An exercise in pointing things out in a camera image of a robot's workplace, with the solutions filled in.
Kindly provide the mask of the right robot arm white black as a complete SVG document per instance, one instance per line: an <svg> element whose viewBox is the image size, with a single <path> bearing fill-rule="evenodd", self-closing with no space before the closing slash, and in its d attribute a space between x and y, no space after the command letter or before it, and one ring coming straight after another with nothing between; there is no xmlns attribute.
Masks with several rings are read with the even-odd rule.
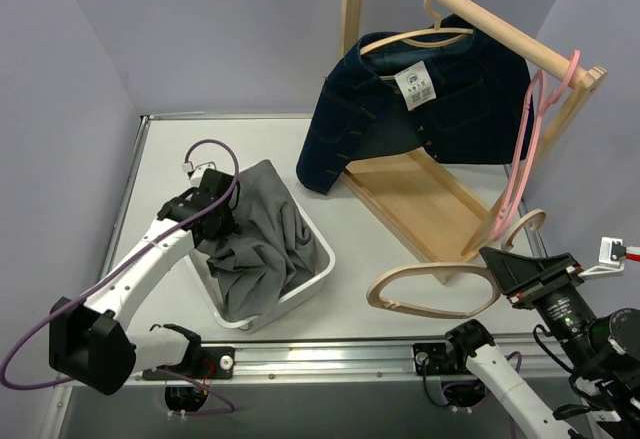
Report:
<svg viewBox="0 0 640 439"><path fill-rule="evenodd" d="M480 255L511 307L533 310L540 323L534 341L554 339L563 351L540 348L568 375L578 403L550 408L501 354L494 337L477 320L445 335L444 359L455 371L474 375L529 438L576 438L569 419L590 417L612 438L639 435L639 311L622 308L599 317L578 287L595 276L621 272L639 253L605 238L598 264L585 268L569 253L525 257L491 247Z"/></svg>

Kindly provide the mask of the grey pleated skirt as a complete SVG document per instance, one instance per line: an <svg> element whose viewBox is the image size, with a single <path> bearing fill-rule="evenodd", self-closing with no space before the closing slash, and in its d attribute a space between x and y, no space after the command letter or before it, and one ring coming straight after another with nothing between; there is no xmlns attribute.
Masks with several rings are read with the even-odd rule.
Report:
<svg viewBox="0 0 640 439"><path fill-rule="evenodd" d="M242 171L230 235L200 244L231 321L271 314L315 275L315 237L268 160Z"/></svg>

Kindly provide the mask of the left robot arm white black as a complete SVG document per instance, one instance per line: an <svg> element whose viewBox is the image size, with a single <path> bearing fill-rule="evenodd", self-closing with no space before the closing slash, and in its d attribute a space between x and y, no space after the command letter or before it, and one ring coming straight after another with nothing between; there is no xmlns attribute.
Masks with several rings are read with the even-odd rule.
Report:
<svg viewBox="0 0 640 439"><path fill-rule="evenodd" d="M165 202L143 238L109 273L104 286L84 299L60 298L52 307L48 362L104 395L130 376L167 369L179 378L203 366L201 337L183 326L154 324L128 335L133 316L164 276L201 243L229 235L239 180L206 170L196 184Z"/></svg>

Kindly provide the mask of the pink plastic hanger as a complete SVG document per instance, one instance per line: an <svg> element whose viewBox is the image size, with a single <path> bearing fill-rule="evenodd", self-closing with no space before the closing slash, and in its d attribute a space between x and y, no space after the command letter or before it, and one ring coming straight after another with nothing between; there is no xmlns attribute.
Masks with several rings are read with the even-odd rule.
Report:
<svg viewBox="0 0 640 439"><path fill-rule="evenodd" d="M533 167L543 119L549 108L556 104L569 87L579 65L581 52L575 49L569 57L569 66L557 88L546 93L546 73L538 69L526 90L518 136L511 162L511 172L496 219L489 233L491 242L497 241L510 227L524 194Z"/></svg>

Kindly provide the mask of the beige hanger front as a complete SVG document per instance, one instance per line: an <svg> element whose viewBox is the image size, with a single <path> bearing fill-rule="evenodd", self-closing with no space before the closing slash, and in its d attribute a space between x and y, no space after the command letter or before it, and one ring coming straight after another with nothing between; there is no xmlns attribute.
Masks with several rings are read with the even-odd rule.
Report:
<svg viewBox="0 0 640 439"><path fill-rule="evenodd" d="M482 259L470 263L437 262L400 266L384 273L368 289L370 306L432 319L474 317L500 297Z"/></svg>

